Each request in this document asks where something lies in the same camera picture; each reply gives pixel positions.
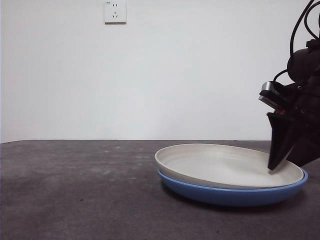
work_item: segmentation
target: ceramic plate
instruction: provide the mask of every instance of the ceramic plate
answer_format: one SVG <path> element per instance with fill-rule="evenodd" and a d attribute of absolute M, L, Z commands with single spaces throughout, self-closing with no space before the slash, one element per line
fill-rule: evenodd
<path fill-rule="evenodd" d="M 167 177 L 213 188 L 275 188 L 296 183 L 304 177 L 302 169 L 287 160 L 271 171 L 268 153 L 235 146 L 174 145 L 160 149 L 155 159 Z"/>

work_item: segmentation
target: cable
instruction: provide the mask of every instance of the cable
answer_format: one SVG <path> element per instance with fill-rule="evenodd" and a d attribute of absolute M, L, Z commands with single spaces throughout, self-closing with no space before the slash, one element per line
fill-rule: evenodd
<path fill-rule="evenodd" d="M 291 66 L 293 65 L 293 62 L 294 62 L 294 41 L 295 41 L 295 35 L 296 35 L 296 32 L 298 30 L 298 27 L 302 21 L 302 19 L 304 18 L 306 12 L 308 11 L 308 9 L 310 8 L 310 6 L 312 5 L 312 3 L 314 2 L 315 0 L 311 0 L 309 1 L 309 3 L 307 4 L 307 6 L 304 8 L 303 12 L 301 13 L 300 17 L 298 18 L 298 21 L 296 22 L 294 28 L 293 28 L 293 31 L 292 31 L 292 34 L 291 34 L 291 38 L 290 38 L 290 63 L 288 64 L 288 69 L 291 68 Z M 277 75 L 275 75 L 273 81 L 276 82 L 277 78 L 288 72 L 288 69 L 285 69 L 281 72 L 279 72 Z"/>
<path fill-rule="evenodd" d="M 302 21 L 302 19 L 304 18 L 306 12 L 308 11 L 308 9 L 310 8 L 310 6 L 312 5 L 312 3 L 314 2 L 315 0 L 311 0 L 307 6 L 305 7 L 305 9 L 303 10 L 301 16 L 299 17 L 298 21 L 296 22 L 295 26 L 294 26 L 294 29 L 292 31 L 292 34 L 291 34 L 291 39 L 290 39 L 290 64 L 289 64 L 289 69 L 291 68 L 291 66 L 293 65 L 294 63 L 294 41 L 295 41 L 295 35 L 296 35 L 296 32 L 298 30 L 298 27 Z"/>
<path fill-rule="evenodd" d="M 317 35 L 315 35 L 311 29 L 308 26 L 308 15 L 311 12 L 312 9 L 314 9 L 316 6 L 320 5 L 320 1 L 316 2 L 315 4 L 313 4 L 308 11 L 306 11 L 305 16 L 304 16 L 304 26 L 305 29 L 308 31 L 308 33 L 311 34 L 312 37 L 314 37 L 315 39 L 319 39 L 319 37 Z"/>
<path fill-rule="evenodd" d="M 287 70 L 287 69 L 285 69 L 285 70 L 283 70 L 283 71 L 279 72 L 277 75 L 275 75 L 275 77 L 274 77 L 273 81 L 275 82 L 275 81 L 277 80 L 277 78 L 278 78 L 280 75 L 282 75 L 282 74 L 284 74 L 284 73 L 286 73 L 286 72 L 288 72 L 288 70 Z"/>

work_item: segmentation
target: wall socket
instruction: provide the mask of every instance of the wall socket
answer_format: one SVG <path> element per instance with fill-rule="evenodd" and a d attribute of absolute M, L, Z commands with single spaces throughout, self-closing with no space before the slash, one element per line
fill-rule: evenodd
<path fill-rule="evenodd" d="M 104 23 L 125 24 L 127 22 L 127 3 L 125 0 L 104 2 Z"/>

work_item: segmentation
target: stacked plates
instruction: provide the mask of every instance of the stacked plates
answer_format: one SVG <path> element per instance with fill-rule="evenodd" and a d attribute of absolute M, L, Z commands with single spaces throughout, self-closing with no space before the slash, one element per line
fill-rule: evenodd
<path fill-rule="evenodd" d="M 289 161 L 268 169 L 269 154 L 235 146 L 182 144 L 155 154 L 164 184 L 189 199 L 222 206 L 261 206 L 296 194 L 308 174 Z"/>

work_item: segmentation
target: gray table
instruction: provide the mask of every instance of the gray table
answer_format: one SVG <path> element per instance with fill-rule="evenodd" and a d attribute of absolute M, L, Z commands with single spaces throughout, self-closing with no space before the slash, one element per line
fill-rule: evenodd
<path fill-rule="evenodd" d="M 320 161 L 282 203 L 219 207 L 160 181 L 154 153 L 183 143 L 268 151 L 268 141 L 17 141 L 1 144 L 2 240 L 315 240 Z"/>

